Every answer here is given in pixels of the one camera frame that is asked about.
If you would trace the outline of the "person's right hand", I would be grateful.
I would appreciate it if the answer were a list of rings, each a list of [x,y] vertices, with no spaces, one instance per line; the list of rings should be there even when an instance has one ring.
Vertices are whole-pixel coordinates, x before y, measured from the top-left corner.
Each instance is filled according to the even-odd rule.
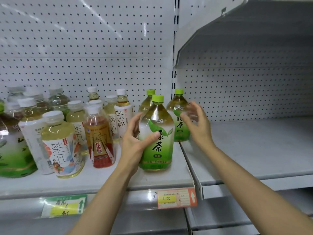
[[[197,118],[197,136],[193,138],[193,141],[205,154],[209,154],[216,148],[211,134],[210,121],[200,105],[190,102],[187,106],[187,113],[181,113],[180,117]]]

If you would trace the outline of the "person's left hand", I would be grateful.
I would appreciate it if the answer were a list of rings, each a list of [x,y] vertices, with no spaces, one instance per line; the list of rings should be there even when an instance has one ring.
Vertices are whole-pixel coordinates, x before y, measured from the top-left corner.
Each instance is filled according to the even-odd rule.
[[[143,113],[136,114],[128,124],[127,130],[122,138],[121,156],[118,166],[130,176],[133,176],[139,167],[139,161],[143,152],[138,152],[137,143],[139,139],[139,121]]]

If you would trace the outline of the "large green tea bottle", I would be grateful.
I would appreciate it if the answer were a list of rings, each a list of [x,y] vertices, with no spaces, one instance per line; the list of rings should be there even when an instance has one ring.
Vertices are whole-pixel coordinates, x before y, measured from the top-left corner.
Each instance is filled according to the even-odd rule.
[[[144,99],[144,101],[140,105],[138,112],[147,111],[151,107],[151,105],[153,104],[152,96],[155,94],[155,89],[148,89],[146,91],[146,93],[147,93],[147,97],[146,97],[146,99]]]
[[[183,142],[187,141],[190,136],[190,130],[183,122],[180,117],[181,113],[187,113],[187,106],[189,103],[183,97],[184,91],[183,89],[175,89],[174,97],[170,100],[170,102],[166,106],[167,112],[171,115],[175,129],[174,129],[174,141],[175,142]]]
[[[139,140],[146,139],[152,133],[159,133],[158,139],[143,151],[139,162],[143,170],[166,170],[172,162],[175,124],[163,102],[163,95],[153,95],[152,105],[139,122]]]

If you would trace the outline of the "person's left forearm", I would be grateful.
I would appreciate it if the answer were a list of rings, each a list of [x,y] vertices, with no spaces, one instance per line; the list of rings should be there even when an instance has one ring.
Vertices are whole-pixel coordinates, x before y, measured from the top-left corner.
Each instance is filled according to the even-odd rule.
[[[128,183],[137,170],[138,165],[120,162],[66,235],[110,235]]]

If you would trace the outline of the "person's right forearm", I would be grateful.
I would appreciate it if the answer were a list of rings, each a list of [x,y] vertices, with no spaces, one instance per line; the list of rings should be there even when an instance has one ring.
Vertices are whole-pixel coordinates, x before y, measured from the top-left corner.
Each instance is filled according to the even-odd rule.
[[[261,235],[313,235],[313,220],[214,144],[199,144]]]

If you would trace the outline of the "slim white-label tea bottle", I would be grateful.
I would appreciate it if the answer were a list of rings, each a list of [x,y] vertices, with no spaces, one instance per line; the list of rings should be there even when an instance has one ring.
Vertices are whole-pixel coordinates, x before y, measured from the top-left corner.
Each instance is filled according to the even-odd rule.
[[[117,103],[114,106],[115,114],[117,116],[118,136],[123,138],[128,124],[133,117],[133,108],[128,101],[126,89],[117,89]]]

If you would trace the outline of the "yellow tea bottle illustrated label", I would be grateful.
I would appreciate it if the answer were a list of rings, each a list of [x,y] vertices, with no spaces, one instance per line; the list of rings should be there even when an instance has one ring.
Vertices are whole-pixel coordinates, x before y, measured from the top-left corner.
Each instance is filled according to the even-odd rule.
[[[68,179],[82,171],[84,159],[74,126],[64,118],[59,110],[44,113],[42,120],[45,126],[41,130],[41,139],[56,176]]]
[[[87,138],[85,134],[84,121],[85,121],[85,110],[81,101],[70,101],[67,104],[69,112],[66,115],[66,121],[70,122],[78,140],[78,143],[81,146],[81,152],[83,156],[89,154]]]
[[[109,121],[113,143],[119,142],[117,115],[115,114],[115,108],[114,108],[116,103],[117,103],[117,96],[108,95],[106,97],[106,105],[104,106],[104,112],[107,115],[107,118]]]

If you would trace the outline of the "red-label orange drink bottle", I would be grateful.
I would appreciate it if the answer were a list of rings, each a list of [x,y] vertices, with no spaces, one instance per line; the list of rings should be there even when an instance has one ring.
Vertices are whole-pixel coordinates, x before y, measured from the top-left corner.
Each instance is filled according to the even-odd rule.
[[[86,109],[84,128],[92,165],[97,169],[110,167],[115,154],[109,120],[100,104],[90,102]]]

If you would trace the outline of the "orange shelf price tag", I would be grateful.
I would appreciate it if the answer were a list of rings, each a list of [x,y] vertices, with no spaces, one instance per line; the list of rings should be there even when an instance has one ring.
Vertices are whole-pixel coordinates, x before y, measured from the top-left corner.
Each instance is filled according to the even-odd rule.
[[[186,208],[198,205],[195,188],[166,189],[157,192],[158,209]]]

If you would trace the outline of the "white metal shelf board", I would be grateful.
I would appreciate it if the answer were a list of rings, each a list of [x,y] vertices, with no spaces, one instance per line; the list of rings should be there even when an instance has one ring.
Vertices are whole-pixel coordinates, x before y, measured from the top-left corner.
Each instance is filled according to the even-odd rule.
[[[174,143],[170,168],[161,171],[144,171],[139,168],[131,177],[129,191],[147,189],[174,189],[195,187],[190,169],[178,142]],[[113,166],[97,169],[87,159],[82,171],[75,177],[62,179],[56,174],[35,173],[22,178],[0,178],[0,200],[65,196],[96,193],[115,170],[121,148],[117,146],[117,159]]]

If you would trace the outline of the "white pegboard back panel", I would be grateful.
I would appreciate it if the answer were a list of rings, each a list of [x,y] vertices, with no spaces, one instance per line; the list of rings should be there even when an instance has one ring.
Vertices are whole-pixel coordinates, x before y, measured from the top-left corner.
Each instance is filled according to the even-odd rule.
[[[192,57],[175,67],[174,87],[212,122],[313,115],[313,49],[311,55],[300,50],[217,50]]]
[[[0,0],[0,98],[8,86],[60,86],[72,101],[97,87],[171,99],[176,0]]]

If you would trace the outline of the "white empty shelf board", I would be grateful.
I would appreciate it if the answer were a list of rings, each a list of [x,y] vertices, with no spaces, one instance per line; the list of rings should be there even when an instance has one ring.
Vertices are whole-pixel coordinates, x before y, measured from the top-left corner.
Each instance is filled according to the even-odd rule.
[[[215,144],[272,190],[313,187],[313,117],[211,123]]]

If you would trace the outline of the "white lower shelf board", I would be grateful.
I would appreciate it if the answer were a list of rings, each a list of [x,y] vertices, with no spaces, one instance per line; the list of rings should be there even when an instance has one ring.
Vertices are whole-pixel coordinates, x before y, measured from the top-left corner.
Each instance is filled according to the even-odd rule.
[[[66,218],[0,216],[0,235],[65,235],[78,221]],[[247,215],[233,197],[200,201],[197,207],[154,211],[124,211],[112,235],[257,235]]]

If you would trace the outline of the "clear white-cap bottle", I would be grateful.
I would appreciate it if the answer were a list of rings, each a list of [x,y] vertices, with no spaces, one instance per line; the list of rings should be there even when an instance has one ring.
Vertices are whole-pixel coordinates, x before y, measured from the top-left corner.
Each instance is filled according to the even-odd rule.
[[[62,111],[64,117],[66,118],[66,115],[69,113],[68,103],[70,102],[70,98],[64,94],[62,87],[49,87],[48,102],[53,107],[53,110]]]
[[[47,102],[40,90],[34,87],[27,86],[23,93],[25,98],[33,98],[37,107],[43,112],[53,111],[53,107]]]
[[[9,92],[7,96],[7,101],[5,103],[5,106],[7,107],[10,102],[18,103],[18,99],[24,99],[24,92],[25,87],[24,86],[7,86],[7,90]]]

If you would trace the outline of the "green shelf price tag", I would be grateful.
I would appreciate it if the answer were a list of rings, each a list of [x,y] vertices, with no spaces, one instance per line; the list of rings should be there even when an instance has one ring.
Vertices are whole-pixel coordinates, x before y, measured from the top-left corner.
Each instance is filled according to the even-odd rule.
[[[41,217],[81,215],[87,205],[87,194],[45,198]]]

